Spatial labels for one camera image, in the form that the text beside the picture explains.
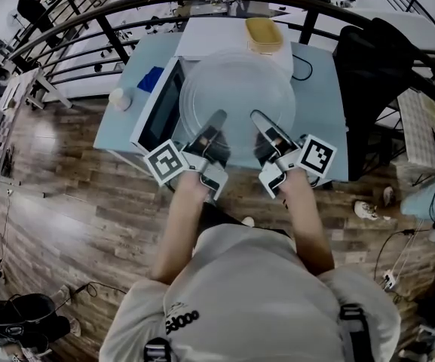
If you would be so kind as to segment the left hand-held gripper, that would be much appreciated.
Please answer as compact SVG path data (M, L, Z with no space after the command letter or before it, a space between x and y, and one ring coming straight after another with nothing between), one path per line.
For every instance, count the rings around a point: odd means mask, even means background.
M175 143L168 140L145 155L143 160L158 185L165 185L184 171L195 172L216 201L228 182L224 167L231 156L231 149L221 131L226 119L227 112L217 110L191 143L177 149ZM209 148L210 158L207 158L205 154Z

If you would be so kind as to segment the white plastic cup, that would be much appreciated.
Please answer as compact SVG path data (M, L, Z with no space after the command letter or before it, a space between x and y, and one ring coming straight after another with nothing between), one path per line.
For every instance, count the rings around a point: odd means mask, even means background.
M120 112L125 112L129 109L131 103L132 98L128 89L117 87L109 94L109 104L113 105Z

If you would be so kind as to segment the black office chair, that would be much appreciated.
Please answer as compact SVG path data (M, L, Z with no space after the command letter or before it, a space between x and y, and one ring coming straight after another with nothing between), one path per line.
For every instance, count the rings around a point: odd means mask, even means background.
M369 136L383 112L410 87L428 81L413 70L415 46L388 22L374 18L363 29L344 27L333 52L348 128L348 179L358 180Z

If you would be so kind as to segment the glass turntable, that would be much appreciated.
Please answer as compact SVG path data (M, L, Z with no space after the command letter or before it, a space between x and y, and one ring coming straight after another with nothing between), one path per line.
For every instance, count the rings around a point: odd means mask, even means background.
M179 98L180 120L188 138L194 139L210 116L222 109L227 112L227 119L221 131L231 149L228 165L258 169L260 165L254 155L258 130L250 114L259 110L290 132L296 116L292 85L223 84L194 69L195 66L186 74Z

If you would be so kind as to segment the white microwave oven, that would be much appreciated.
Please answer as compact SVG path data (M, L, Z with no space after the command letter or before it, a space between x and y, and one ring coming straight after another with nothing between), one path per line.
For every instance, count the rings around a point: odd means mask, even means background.
M196 73L208 73L227 84L243 83L289 86L293 75L293 56L289 27L277 24L283 47L272 55L248 49L246 19L193 17L180 38L175 57L195 65Z

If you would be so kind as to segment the white grid-pattern board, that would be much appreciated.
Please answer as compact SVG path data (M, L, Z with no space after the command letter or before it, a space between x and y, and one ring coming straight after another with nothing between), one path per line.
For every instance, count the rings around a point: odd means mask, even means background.
M401 93L397 102L408 162L435 170L435 102L413 89Z

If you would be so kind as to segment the black bag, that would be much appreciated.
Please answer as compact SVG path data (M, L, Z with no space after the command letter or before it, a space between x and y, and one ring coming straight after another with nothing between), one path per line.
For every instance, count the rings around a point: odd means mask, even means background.
M0 300L2 340L44 352L70 332L70 320L57 314L57 306L49 296L32 293Z

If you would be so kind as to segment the person's right forearm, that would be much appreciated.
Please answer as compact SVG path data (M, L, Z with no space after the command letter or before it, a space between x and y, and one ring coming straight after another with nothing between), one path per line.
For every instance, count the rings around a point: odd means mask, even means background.
M279 188L290 214L297 256L314 276L333 270L331 246L306 172L302 169L288 171Z

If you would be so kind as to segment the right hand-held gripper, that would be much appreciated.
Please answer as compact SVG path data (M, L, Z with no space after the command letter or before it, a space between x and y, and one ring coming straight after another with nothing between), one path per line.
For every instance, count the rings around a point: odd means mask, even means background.
M259 180L272 198L277 197L279 186L291 170L303 169L317 179L324 178L338 149L325 141L307 135L299 145L278 127L267 115L253 110L250 118L257 130L254 155L264 164Z

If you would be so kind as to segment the person's left forearm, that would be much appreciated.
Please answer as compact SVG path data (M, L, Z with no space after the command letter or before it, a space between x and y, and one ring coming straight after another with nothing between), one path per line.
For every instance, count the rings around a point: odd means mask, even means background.
M170 202L164 235L158 245L149 278L166 285L173 283L192 258L198 239L198 223L208 188L200 174L185 171L180 174Z

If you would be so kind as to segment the person's black trousers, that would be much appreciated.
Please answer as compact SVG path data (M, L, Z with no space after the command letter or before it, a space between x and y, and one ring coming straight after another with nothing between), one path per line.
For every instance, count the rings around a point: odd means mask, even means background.
M203 205L203 209L201 211L201 216L198 221L198 228L197 228L197 237L199 237L203 232L205 232L207 229L211 229L218 225L238 225L243 226L245 228L250 229L260 229L268 232L275 232L276 234L282 235L287 238L291 238L290 235L288 235L283 229L267 229L267 228L260 228L260 227L254 227L243 224L241 221L235 219L234 217L228 215L223 210L220 210L217 206L205 202Z

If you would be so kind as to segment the beige plastic container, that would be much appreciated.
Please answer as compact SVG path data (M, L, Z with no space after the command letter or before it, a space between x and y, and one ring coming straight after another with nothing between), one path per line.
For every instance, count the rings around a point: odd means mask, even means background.
M283 47L283 36L273 20L264 17L247 18L245 27L248 49L252 52L272 55Z

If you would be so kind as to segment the person's white t-shirt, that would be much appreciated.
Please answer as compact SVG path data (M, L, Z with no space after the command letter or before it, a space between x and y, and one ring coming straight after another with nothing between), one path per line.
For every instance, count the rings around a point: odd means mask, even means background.
M161 337L179 362L345 362L346 304L363 309L375 362L389 362L400 315L358 267L313 276L284 235L218 225L201 234L171 284L143 279L130 288L99 361L142 362L146 343Z

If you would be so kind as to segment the black and white microwave door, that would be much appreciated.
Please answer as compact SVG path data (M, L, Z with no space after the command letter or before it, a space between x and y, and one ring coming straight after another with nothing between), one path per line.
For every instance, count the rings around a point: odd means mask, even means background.
M141 155L172 137L180 118L179 98L184 80L180 59L172 57L143 106L130 137Z

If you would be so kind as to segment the blue cloth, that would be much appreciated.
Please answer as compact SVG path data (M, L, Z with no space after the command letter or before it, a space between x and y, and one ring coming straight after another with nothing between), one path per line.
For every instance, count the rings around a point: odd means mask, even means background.
M157 66L152 67L151 70L141 79L137 87L142 91L151 93L163 72L164 68Z

